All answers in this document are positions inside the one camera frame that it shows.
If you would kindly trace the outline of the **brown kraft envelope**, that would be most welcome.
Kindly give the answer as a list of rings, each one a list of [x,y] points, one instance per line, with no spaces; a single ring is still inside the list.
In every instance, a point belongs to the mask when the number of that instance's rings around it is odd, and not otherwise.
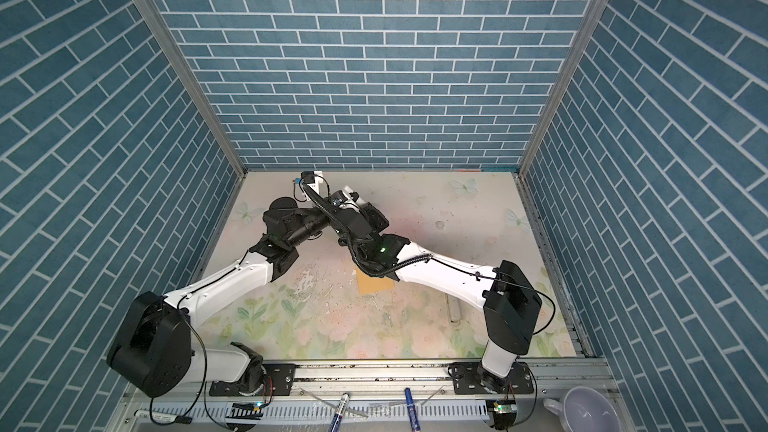
[[[395,282],[392,279],[388,277],[370,277],[360,269],[356,270],[356,279],[360,295],[371,295],[392,290],[395,287]]]

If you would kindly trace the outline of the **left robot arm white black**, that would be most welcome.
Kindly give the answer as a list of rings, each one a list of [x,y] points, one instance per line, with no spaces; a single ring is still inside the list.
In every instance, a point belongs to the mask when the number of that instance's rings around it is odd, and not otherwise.
[[[189,382],[222,382],[238,395],[263,391],[263,357],[234,342],[216,350],[201,343],[199,327],[251,291],[284,275],[298,246],[330,223],[323,208],[301,208],[290,197],[275,200],[263,215],[261,239],[222,270],[184,288],[137,296],[129,305],[107,353],[108,366],[150,398]]]

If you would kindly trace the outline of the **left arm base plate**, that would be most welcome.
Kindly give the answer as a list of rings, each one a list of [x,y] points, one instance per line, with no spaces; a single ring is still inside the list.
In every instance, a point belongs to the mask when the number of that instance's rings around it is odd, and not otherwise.
[[[291,363],[266,363],[246,372],[236,382],[214,381],[209,388],[212,397],[263,397],[288,396],[293,387],[296,365]]]

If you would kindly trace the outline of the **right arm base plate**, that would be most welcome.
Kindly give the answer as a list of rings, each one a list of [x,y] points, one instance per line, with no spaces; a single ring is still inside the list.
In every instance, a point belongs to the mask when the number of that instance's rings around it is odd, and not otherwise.
[[[525,362],[515,362],[504,378],[486,371],[478,361],[451,363],[448,374],[456,395],[531,394],[535,389],[532,372]]]

